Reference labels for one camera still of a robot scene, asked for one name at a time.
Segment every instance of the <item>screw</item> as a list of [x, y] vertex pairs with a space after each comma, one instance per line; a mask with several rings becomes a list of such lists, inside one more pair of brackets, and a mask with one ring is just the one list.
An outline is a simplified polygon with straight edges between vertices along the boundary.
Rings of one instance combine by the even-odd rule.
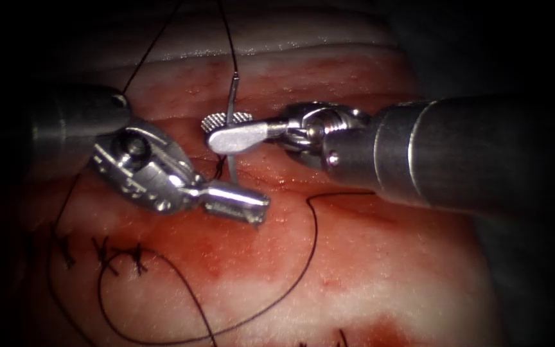
[[156, 201], [154, 206], [156, 210], [162, 212], [170, 208], [170, 202], [166, 200]]
[[340, 157], [338, 156], [337, 152], [332, 150], [329, 152], [327, 156], [327, 165], [329, 166], [337, 166], [340, 163]]

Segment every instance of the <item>blood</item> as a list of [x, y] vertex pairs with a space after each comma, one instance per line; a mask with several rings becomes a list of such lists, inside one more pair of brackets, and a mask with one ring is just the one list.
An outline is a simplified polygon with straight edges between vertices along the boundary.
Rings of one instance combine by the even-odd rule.
[[[242, 82], [237, 111], [275, 115], [290, 102], [323, 100], [370, 113], [416, 97], [405, 56], [373, 46], [326, 46], [239, 59]], [[130, 68], [71, 79], [120, 86]], [[203, 144], [199, 120], [226, 106], [228, 57], [152, 62], [133, 81], [135, 113], [155, 121], [182, 145], [195, 168], [211, 177], [216, 157]], [[207, 329], [185, 283], [198, 298], [214, 332], [227, 330], [271, 305], [237, 329], [216, 336], [220, 346], [335, 345], [343, 329], [349, 346], [493, 344], [500, 341], [495, 298], [483, 257], [461, 216], [397, 206], [374, 196], [306, 198], [342, 191], [323, 174], [301, 166], [273, 146], [237, 156], [240, 184], [272, 199], [258, 229], [207, 215], [201, 209], [155, 215], [122, 199], [97, 175], [82, 173], [57, 229], [67, 235], [76, 263], [66, 269], [55, 251], [49, 271], [70, 316], [100, 346], [133, 346], [116, 334], [148, 343], [204, 336]], [[1, 227], [19, 226], [36, 237], [39, 256], [22, 279], [16, 300], [33, 321], [23, 322], [38, 341], [78, 345], [49, 300], [44, 274], [47, 225], [69, 180], [27, 185], [10, 193]], [[318, 237], [315, 240], [315, 225]], [[92, 237], [108, 236], [115, 249], [140, 244], [151, 252], [104, 266]], [[306, 261], [314, 252], [306, 268]], [[138, 273], [142, 264], [147, 271]], [[102, 294], [105, 312], [96, 292]], [[198, 342], [207, 345], [209, 339]]]

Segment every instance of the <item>black suture thread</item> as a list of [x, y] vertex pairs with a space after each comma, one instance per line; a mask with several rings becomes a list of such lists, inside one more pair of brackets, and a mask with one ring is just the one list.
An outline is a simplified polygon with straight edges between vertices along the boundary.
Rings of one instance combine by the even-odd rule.
[[226, 161], [226, 156], [220, 156], [218, 154], [218, 162], [215, 165], [215, 174], [213, 175], [213, 179], [220, 179], [224, 174], [224, 162]]
[[149, 271], [143, 265], [143, 263], [141, 263], [142, 248], [141, 248], [140, 243], [136, 244], [135, 248], [120, 249], [120, 248], [117, 248], [117, 247], [112, 247], [111, 250], [113, 250], [114, 252], [117, 252], [117, 253], [125, 253], [125, 254], [131, 256], [132, 260], [134, 261], [134, 266], [136, 266], [136, 273], [138, 274], [138, 276], [142, 275], [143, 272], [148, 272]]
[[[132, 83], [132, 80], [134, 79], [134, 77], [136, 76], [136, 74], [138, 73], [138, 71], [140, 70], [141, 66], [145, 63], [145, 60], [147, 58], [147, 56], [149, 56], [149, 52], [151, 52], [151, 49], [155, 46], [155, 43], [157, 42], [158, 38], [160, 37], [160, 35], [162, 35], [162, 32], [164, 32], [164, 30], [166, 29], [168, 23], [171, 21], [172, 17], [175, 15], [175, 13], [177, 12], [177, 10], [179, 9], [179, 6], [184, 2], [185, 0], [179, 0], [177, 1], [177, 3], [175, 4], [175, 7], [173, 8], [173, 11], [170, 13], [170, 15], [168, 16], [166, 22], [164, 23], [164, 26], [162, 27], [162, 29], [159, 31], [159, 33], [156, 35], [155, 39], [153, 40], [153, 42], [151, 43], [151, 45], [149, 45], [149, 48], [147, 49], [147, 51], [145, 52], [145, 54], [143, 55], [143, 58], [141, 59], [141, 61], [139, 62], [139, 64], [136, 66], [136, 68], [134, 69], [134, 72], [132, 73], [132, 75], [130, 76], [130, 78], [128, 79], [127, 83], [125, 84], [125, 87], [123, 88], [123, 92], [125, 93], [128, 89], [128, 87], [130, 87], [130, 84]], [[76, 175], [74, 177], [74, 181], [72, 182], [72, 185], [70, 186], [70, 189], [66, 195], [66, 199], [64, 200], [63, 205], [61, 206], [61, 209], [59, 211], [59, 214], [57, 215], [57, 218], [55, 219], [55, 222], [52, 223], [51, 227], [51, 237], [55, 237], [55, 230], [57, 229], [57, 227], [59, 226], [59, 221], [61, 220], [61, 216], [64, 214], [64, 211], [66, 209], [67, 203], [70, 199], [70, 196], [72, 195], [72, 191], [74, 190], [74, 187], [76, 186], [76, 183], [78, 182], [78, 179], [80, 178], [80, 174]], [[61, 300], [59, 300], [57, 293], [55, 292], [55, 288], [53, 287], [52, 284], [52, 279], [50, 276], [50, 256], [51, 256], [51, 249], [50, 249], [51, 245], [49, 244], [48, 247], [48, 259], [47, 259], [47, 269], [46, 269], [46, 276], [47, 276], [47, 282], [49, 285], [49, 292], [51, 294], [51, 297], [53, 298], [53, 300], [55, 301], [55, 303], [57, 304], [57, 307], [59, 308], [59, 310], [61, 311], [61, 313], [64, 315], [64, 317], [67, 319], [68, 323], [76, 330], [76, 332], [81, 335], [81, 337], [83, 337], [83, 339], [85, 341], [87, 341], [87, 343], [91, 346], [96, 346], [97, 345], [91, 341], [91, 339], [87, 336], [87, 334], [85, 334], [80, 327], [72, 320], [72, 317], [70, 316], [69, 312], [66, 310], [66, 308], [63, 306]]]
[[91, 340], [91, 338], [85, 334], [85, 332], [78, 326], [78, 324], [74, 321], [70, 313], [65, 308], [61, 299], [57, 296], [57, 292], [55, 291], [55, 286], [53, 284], [53, 278], [51, 277], [51, 255], [53, 254], [52, 247], [54, 247], [54, 243], [56, 242], [57, 236], [55, 235], [54, 226], [51, 225], [50, 236], [48, 246], [46, 248], [46, 285], [48, 286], [48, 292], [53, 298], [57, 308], [61, 312], [61, 314], [65, 317], [66, 321], [72, 326], [72, 328], [80, 335], [80, 337], [85, 340], [85, 342], [91, 347], [98, 347], [98, 345]]
[[[51, 224], [51, 229], [55, 230], [55, 225]], [[64, 235], [63, 237], [57, 238], [57, 245], [59, 246], [59, 251], [61, 252], [61, 255], [64, 257], [64, 260], [66, 261], [66, 267], [67, 269], [71, 269], [72, 266], [74, 264], [76, 264], [76, 260], [74, 260], [74, 258], [72, 257], [72, 254], [70, 254], [70, 243], [69, 243], [69, 239], [67, 235]]]
[[[308, 197], [305, 200], [305, 202], [308, 205], [308, 207], [310, 208], [310, 211], [312, 212], [312, 217], [313, 217], [313, 220], [314, 220], [314, 237], [313, 237], [313, 242], [312, 242], [312, 248], [310, 249], [310, 255], [308, 256], [308, 258], [306, 260], [306, 263], [303, 267], [303, 270], [301, 271], [301, 274], [297, 277], [297, 279], [286, 290], [286, 292], [284, 294], [282, 294], [280, 297], [278, 297], [273, 303], [271, 303], [268, 306], [266, 306], [265, 308], [259, 310], [258, 312], [256, 312], [252, 316], [248, 317], [247, 319], [244, 319], [244, 320], [240, 321], [239, 323], [236, 323], [235, 325], [232, 325], [228, 328], [224, 328], [224, 329], [219, 330], [217, 332], [213, 332], [211, 330], [210, 325], [209, 325], [209, 321], [207, 320], [207, 318], [205, 316], [205, 312], [202, 309], [202, 306], [198, 302], [198, 299], [196, 298], [196, 295], [194, 295], [194, 291], [190, 287], [188, 281], [184, 278], [181, 271], [177, 268], [177, 266], [175, 266], [174, 263], [169, 261], [169, 259], [167, 259], [167, 257], [162, 255], [160, 252], [155, 251], [153, 249], [147, 249], [147, 248], [141, 248], [140, 250], [143, 251], [143, 252], [153, 253], [154, 255], [158, 256], [160, 259], [164, 260], [177, 273], [177, 275], [179, 276], [179, 278], [181, 279], [183, 284], [186, 286], [186, 290], [188, 291], [188, 293], [192, 297], [192, 300], [196, 304], [196, 307], [198, 308], [198, 311], [200, 312], [200, 315], [202, 316], [203, 322], [204, 322], [209, 334], [204, 335], [204, 336], [199, 336], [199, 337], [191, 337], [191, 338], [185, 339], [185, 340], [166, 341], [166, 342], [161, 342], [161, 343], [151, 343], [151, 342], [141, 341], [141, 340], [137, 340], [135, 338], [126, 336], [125, 334], [123, 334], [123, 332], [119, 331], [114, 326], [112, 321], [109, 319], [108, 314], [106, 313], [106, 310], [104, 309], [104, 304], [103, 304], [103, 301], [102, 301], [101, 290], [100, 290], [103, 274], [104, 274], [104, 271], [105, 271], [105, 267], [102, 267], [100, 269], [100, 274], [98, 275], [98, 303], [100, 304], [100, 310], [101, 310], [101, 312], [104, 316], [104, 319], [106, 320], [106, 322], [108, 322], [110, 328], [115, 332], [115, 334], [119, 335], [122, 339], [127, 340], [127, 341], [132, 342], [132, 343], [144, 344], [144, 345], [147, 345], [147, 346], [166, 346], [166, 345], [169, 345], [169, 344], [193, 343], [193, 342], [198, 342], [198, 341], [202, 341], [204, 339], [211, 338], [211, 341], [212, 341], [213, 345], [216, 346], [216, 344], [215, 344], [215, 337], [216, 336], [221, 335], [221, 334], [225, 334], [225, 333], [230, 332], [232, 330], [235, 330], [235, 329], [251, 322], [252, 320], [258, 318], [259, 316], [263, 315], [265, 312], [269, 311], [271, 308], [273, 308], [278, 303], [280, 303], [282, 300], [284, 300], [298, 286], [299, 282], [303, 279], [303, 276], [307, 273], [307, 271], [310, 267], [310, 264], [312, 262], [312, 258], [314, 257], [314, 252], [316, 251], [316, 244], [317, 244], [317, 241], [318, 241], [318, 217], [316, 215], [316, 209], [312, 205], [312, 201], [315, 200], [315, 199], [320, 199], [320, 198], [324, 198], [324, 197], [332, 197], [332, 196], [340, 196], [340, 195], [374, 195], [374, 193], [361, 192], [361, 191], [343, 191], [343, 192], [338, 192], [338, 193], [321, 193], [321, 194], [312, 195], [311, 197]], [[106, 262], [110, 263], [117, 256], [120, 256], [122, 254], [130, 254], [131, 252], [136, 251], [136, 249], [137, 248], [133, 248], [133, 249], [129, 249], [129, 250], [121, 250], [121, 249], [113, 248], [112, 250], [115, 251], [116, 254], [111, 256]], [[343, 334], [342, 330], [340, 330], [340, 334], [342, 335], [342, 338], [344, 339], [344, 343], [346, 344], [346, 336]]]
[[138, 62], [138, 64], [136, 65], [136, 67], [134, 68], [134, 71], [132, 72], [132, 75], [130, 76], [130, 78], [128, 79], [128, 82], [125, 84], [125, 87], [123, 88], [123, 93], [125, 94], [125, 92], [128, 90], [128, 88], [130, 87], [130, 84], [132, 83], [132, 80], [134, 79], [134, 77], [136, 77], [136, 74], [138, 73], [138, 71], [141, 69], [141, 66], [145, 63], [145, 60], [147, 59], [147, 57], [149, 56], [149, 53], [151, 53], [151, 50], [154, 48], [155, 43], [157, 42], [157, 40], [160, 38], [160, 36], [162, 36], [162, 33], [164, 32], [164, 30], [166, 30], [166, 27], [168, 26], [168, 24], [170, 23], [170, 21], [173, 19], [175, 13], [177, 13], [177, 11], [179, 10], [179, 6], [181, 6], [181, 4], [184, 2], [185, 0], [179, 0], [177, 1], [177, 3], [175, 4], [175, 7], [173, 8], [173, 10], [170, 12], [170, 14], [168, 15], [168, 17], [166, 18], [166, 20], [164, 21], [164, 25], [162, 25], [162, 28], [160, 29], [160, 31], [157, 32], [157, 35], [155, 36], [154, 40], [151, 42], [151, 44], [149, 45], [149, 47], [147, 47], [147, 50], [145, 51], [145, 54], [143, 55], [143, 57], [141, 58], [141, 60]]
[[66, 198], [64, 199], [64, 203], [61, 205], [61, 208], [59, 209], [59, 213], [57, 214], [57, 218], [55, 219], [55, 222], [52, 224], [53, 231], [57, 230], [57, 227], [59, 226], [59, 221], [61, 220], [61, 216], [64, 215], [64, 211], [66, 210], [67, 203], [70, 200], [70, 197], [72, 196], [72, 191], [74, 191], [74, 187], [76, 187], [76, 184], [78, 183], [79, 178], [80, 178], [80, 174], [74, 176], [74, 179], [72, 180], [72, 184], [70, 184], [70, 189], [68, 189], [67, 191]]
[[185, 344], [185, 343], [192, 343], [192, 342], [202, 341], [202, 340], [207, 339], [207, 338], [211, 339], [211, 343], [213, 344], [214, 347], [218, 346], [216, 341], [215, 341], [215, 335], [216, 334], [213, 333], [213, 331], [211, 329], [211, 326], [209, 325], [209, 321], [207, 320], [207, 317], [205, 315], [205, 312], [203, 311], [202, 306], [200, 305], [200, 302], [198, 301], [198, 298], [196, 297], [196, 295], [194, 295], [194, 291], [192, 290], [192, 287], [189, 285], [188, 281], [185, 279], [185, 277], [183, 276], [183, 274], [181, 273], [179, 268], [174, 263], [172, 263], [162, 253], [160, 253], [158, 251], [154, 251], [153, 249], [149, 249], [149, 248], [141, 248], [139, 245], [135, 248], [127, 249], [127, 250], [122, 250], [122, 249], [112, 249], [112, 250], [115, 252], [115, 254], [112, 255], [106, 261], [107, 263], [111, 263], [118, 256], [121, 256], [123, 254], [132, 254], [134, 252], [152, 253], [156, 257], [160, 258], [162, 261], [166, 262], [168, 264], [168, 266], [170, 266], [170, 268], [173, 269], [177, 273], [177, 275], [181, 279], [181, 282], [183, 282], [183, 284], [185, 285], [186, 290], [188, 291], [189, 295], [192, 297], [192, 300], [194, 301], [194, 304], [198, 308], [198, 312], [200, 313], [200, 316], [202, 317], [202, 321], [205, 324], [205, 327], [207, 328], [207, 331], [208, 331], [208, 334], [201, 337], [201, 338], [192, 338], [192, 339], [187, 339], [187, 340], [181, 340], [181, 341], [175, 341], [175, 342], [163, 342], [163, 343], [148, 343], [146, 341], [137, 340], [133, 337], [129, 337], [129, 336], [125, 335], [123, 332], [119, 331], [119, 329], [117, 329], [117, 327], [115, 327], [114, 323], [110, 320], [108, 314], [106, 313], [106, 309], [104, 308], [104, 302], [102, 300], [102, 293], [101, 293], [101, 290], [100, 290], [102, 288], [102, 278], [104, 276], [104, 271], [105, 271], [105, 267], [102, 267], [100, 269], [100, 274], [98, 275], [98, 304], [100, 305], [100, 310], [102, 312], [102, 316], [106, 320], [107, 324], [110, 326], [110, 329], [112, 329], [112, 331], [115, 332], [115, 334], [119, 335], [122, 339], [130, 341], [132, 343], [144, 344], [144, 345], [149, 345], [149, 346], [167, 346], [169, 344]]
[[132, 252], [132, 259], [134, 259], [134, 263], [136, 263], [136, 272], [138, 276], [140, 276], [143, 271], [147, 272], [147, 268], [141, 263], [141, 243], [136, 244], [136, 248]]
[[348, 347], [348, 342], [346, 341], [346, 334], [344, 334], [344, 331], [342, 329], [340, 329], [339, 332], [340, 332], [340, 336], [342, 337], [342, 341], [344, 341], [344, 347]]
[[98, 253], [98, 261], [100, 262], [100, 266], [107, 266], [109, 270], [113, 273], [113, 275], [119, 276], [119, 272], [115, 270], [115, 268], [111, 264], [105, 265], [104, 263], [104, 260], [106, 260], [106, 251], [107, 251], [106, 243], [108, 240], [109, 240], [109, 237], [105, 236], [104, 240], [102, 240], [102, 245], [98, 245], [98, 241], [96, 240], [95, 236], [91, 237], [91, 242], [93, 243], [93, 247], [96, 249], [96, 252]]
[[217, 0], [218, 6], [220, 7], [220, 14], [222, 15], [222, 20], [224, 21], [224, 26], [226, 27], [226, 35], [228, 36], [228, 44], [231, 46], [231, 57], [233, 59], [233, 66], [235, 74], [239, 73], [239, 67], [237, 65], [237, 56], [234, 54], [233, 37], [231, 36], [231, 29], [228, 26], [228, 21], [226, 21], [226, 12], [224, 12], [224, 6], [222, 5], [222, 0]]

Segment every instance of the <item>silver metal jaw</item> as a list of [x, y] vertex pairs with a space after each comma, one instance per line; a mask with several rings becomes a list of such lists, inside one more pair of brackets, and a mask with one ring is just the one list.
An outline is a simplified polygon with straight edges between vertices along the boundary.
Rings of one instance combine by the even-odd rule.
[[215, 127], [207, 132], [207, 145], [217, 154], [249, 152], [260, 143], [275, 143], [293, 160], [322, 170], [322, 139], [326, 134], [367, 126], [370, 115], [327, 102], [287, 105], [276, 117]]
[[176, 142], [139, 118], [100, 137], [91, 165], [128, 200], [165, 215], [203, 206], [219, 217], [260, 224], [269, 208], [260, 192], [206, 181]]

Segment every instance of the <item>surgical needle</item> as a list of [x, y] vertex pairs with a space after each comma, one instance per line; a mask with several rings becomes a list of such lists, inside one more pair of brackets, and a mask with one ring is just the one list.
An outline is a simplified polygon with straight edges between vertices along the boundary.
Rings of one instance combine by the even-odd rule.
[[[237, 66], [237, 57], [234, 54], [233, 38], [231, 37], [231, 30], [228, 27], [228, 21], [226, 20], [226, 14], [224, 12], [224, 7], [222, 6], [222, 0], [218, 0], [218, 6], [220, 7], [220, 13], [222, 15], [222, 20], [224, 21], [224, 26], [226, 27], [226, 35], [228, 36], [228, 43], [231, 47], [231, 57], [233, 58], [233, 80], [231, 82], [231, 89], [228, 94], [228, 107], [226, 108], [226, 126], [233, 124], [234, 118], [234, 99], [237, 95], [237, 87], [239, 86], [239, 67]], [[228, 164], [228, 172], [231, 176], [231, 182], [237, 184], [237, 170], [234, 161], [234, 156], [226, 156], [226, 163]]]

